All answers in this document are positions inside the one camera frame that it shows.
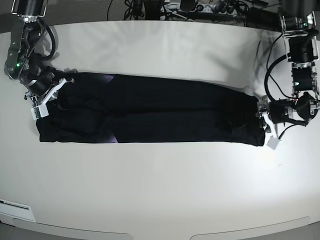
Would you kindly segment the robot arm image right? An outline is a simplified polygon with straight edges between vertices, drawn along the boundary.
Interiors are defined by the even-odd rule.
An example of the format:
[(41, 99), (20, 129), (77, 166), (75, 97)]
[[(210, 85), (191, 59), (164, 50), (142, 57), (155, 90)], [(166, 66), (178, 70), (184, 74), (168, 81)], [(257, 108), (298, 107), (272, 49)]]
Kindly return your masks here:
[[(270, 132), (276, 124), (289, 123), (307, 126), (320, 110), (320, 91), (316, 61), (319, 60), (315, 13), (304, 17), (280, 15), (281, 37), (285, 54), (267, 66), (264, 77), (266, 95), (258, 103), (257, 116), (263, 120)], [(269, 79), (273, 69), (282, 61), (291, 64), (292, 96), (276, 100), (269, 90)]]

